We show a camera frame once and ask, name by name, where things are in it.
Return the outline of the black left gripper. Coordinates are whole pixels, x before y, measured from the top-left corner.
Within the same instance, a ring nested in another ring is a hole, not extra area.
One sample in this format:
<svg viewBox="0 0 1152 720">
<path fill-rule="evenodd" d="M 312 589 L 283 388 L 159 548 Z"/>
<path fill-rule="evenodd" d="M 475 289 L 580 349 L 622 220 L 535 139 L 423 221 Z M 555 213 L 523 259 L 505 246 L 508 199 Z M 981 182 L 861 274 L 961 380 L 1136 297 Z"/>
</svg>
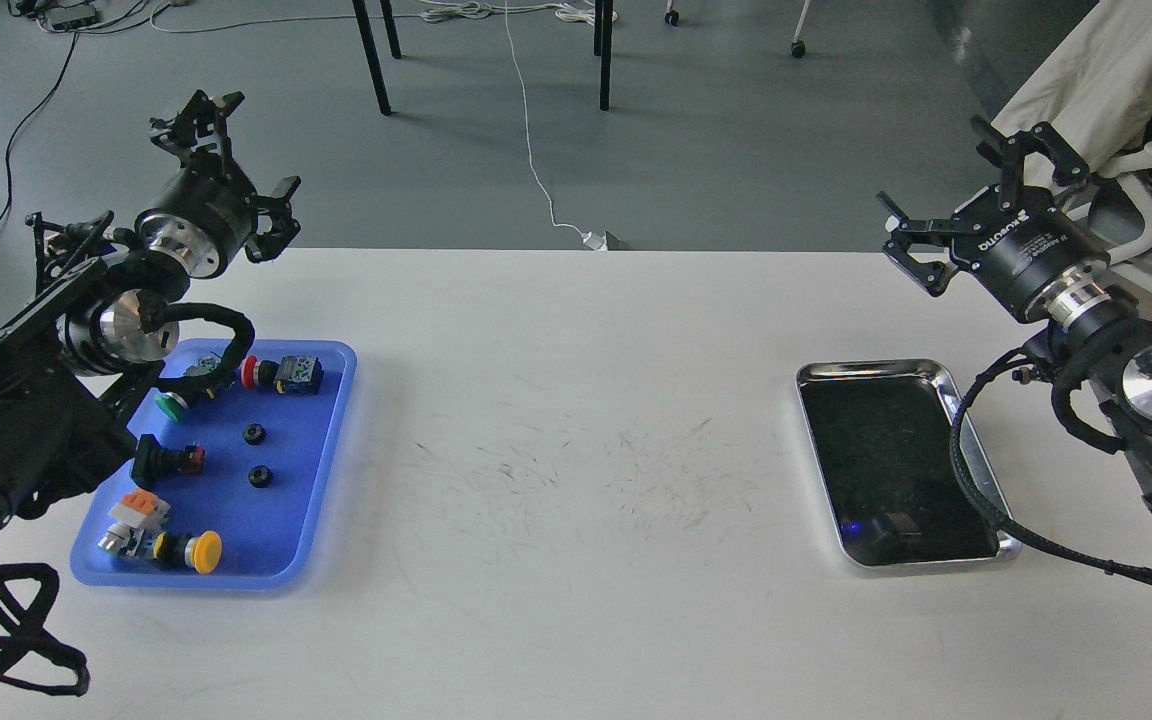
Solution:
<svg viewBox="0 0 1152 720">
<path fill-rule="evenodd" d="M 137 217 L 134 232 L 195 279 L 223 273 L 243 245 L 252 264 L 270 263 L 301 229 L 291 215 L 300 176 L 280 179 L 273 196 L 265 196 L 237 170 L 227 118 L 243 101 L 241 91 L 211 97 L 197 90 L 175 118 L 150 119 L 152 145 L 175 156 L 183 169 Z M 257 217 L 270 219 L 268 232 L 256 232 Z"/>
</svg>

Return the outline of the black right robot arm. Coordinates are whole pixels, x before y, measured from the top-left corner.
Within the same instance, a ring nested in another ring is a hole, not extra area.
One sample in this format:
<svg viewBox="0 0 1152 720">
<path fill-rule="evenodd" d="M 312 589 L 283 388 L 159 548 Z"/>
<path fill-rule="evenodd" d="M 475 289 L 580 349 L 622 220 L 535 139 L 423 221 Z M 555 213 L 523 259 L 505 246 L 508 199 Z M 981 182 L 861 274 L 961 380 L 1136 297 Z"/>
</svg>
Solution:
<svg viewBox="0 0 1152 720">
<path fill-rule="evenodd" d="M 1098 247 L 1075 222 L 1051 188 L 1028 184 L 1029 156 L 1046 156 L 1052 182 L 1064 195 L 1152 167 L 1152 143 L 1119 156 L 1098 170 L 1047 122 L 1014 135 L 972 118 L 980 156 L 1000 173 L 946 219 L 910 218 L 887 194 L 890 213 L 884 253 L 931 296 L 941 296 L 952 275 L 972 275 L 1016 323 L 1046 323 L 1020 348 L 1007 351 L 975 379 L 952 414 L 952 469 L 975 510 L 1002 533 L 1055 558 L 1087 564 L 1152 585 L 1152 569 L 1097 559 L 1037 535 L 1011 520 L 967 477 L 960 437 L 975 397 L 998 376 L 1051 387 L 1053 415 L 1070 435 L 1105 454 L 1126 454 L 1143 469 L 1144 505 L 1152 515 L 1152 320 L 1138 313 L 1129 293 L 1102 283 L 1128 247 Z"/>
</svg>

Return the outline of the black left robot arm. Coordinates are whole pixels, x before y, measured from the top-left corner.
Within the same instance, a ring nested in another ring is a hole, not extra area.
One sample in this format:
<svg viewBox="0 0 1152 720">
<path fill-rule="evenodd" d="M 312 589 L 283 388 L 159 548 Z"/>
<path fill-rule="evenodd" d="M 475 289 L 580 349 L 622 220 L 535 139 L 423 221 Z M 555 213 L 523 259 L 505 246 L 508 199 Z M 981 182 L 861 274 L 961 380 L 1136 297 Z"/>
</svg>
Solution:
<svg viewBox="0 0 1152 720">
<path fill-rule="evenodd" d="M 132 227 L 109 211 L 83 223 L 35 217 L 37 293 L 0 328 L 0 530 L 99 488 L 137 450 L 128 423 L 151 389 L 188 397 L 228 381 L 255 340 L 247 314 L 188 304 L 194 279 L 238 252 L 268 263 L 300 233 L 291 195 L 270 195 L 233 158 L 241 92 L 196 91 L 147 137 L 180 168 Z M 88 659 L 45 629 L 59 575 L 0 564 L 0 682 L 50 696 L 90 688 Z"/>
</svg>

